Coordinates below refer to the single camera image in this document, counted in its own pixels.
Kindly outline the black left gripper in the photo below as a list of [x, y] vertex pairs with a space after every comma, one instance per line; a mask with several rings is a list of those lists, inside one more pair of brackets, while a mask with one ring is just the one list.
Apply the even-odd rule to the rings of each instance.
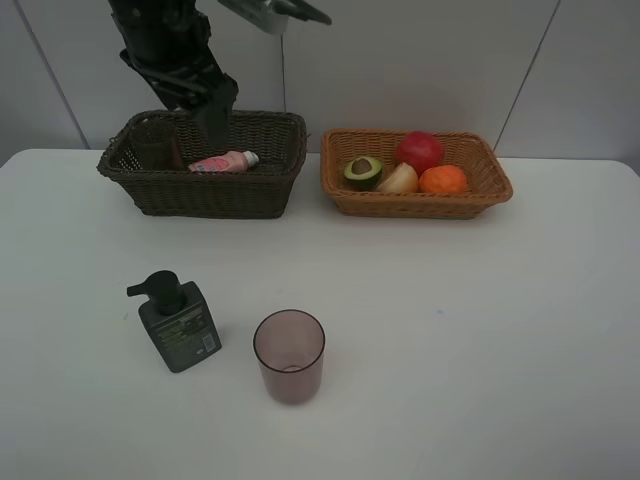
[[147, 82], [167, 109], [192, 112], [209, 144], [223, 147], [238, 85], [213, 55], [211, 31], [122, 29], [120, 33], [125, 44], [121, 59]]

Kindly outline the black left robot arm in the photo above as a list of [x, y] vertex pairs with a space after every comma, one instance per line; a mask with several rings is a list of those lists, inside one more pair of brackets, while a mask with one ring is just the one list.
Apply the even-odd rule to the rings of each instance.
[[208, 17], [193, 1], [111, 1], [125, 48], [120, 58], [169, 110], [187, 112], [209, 143], [226, 143], [237, 82], [209, 48]]

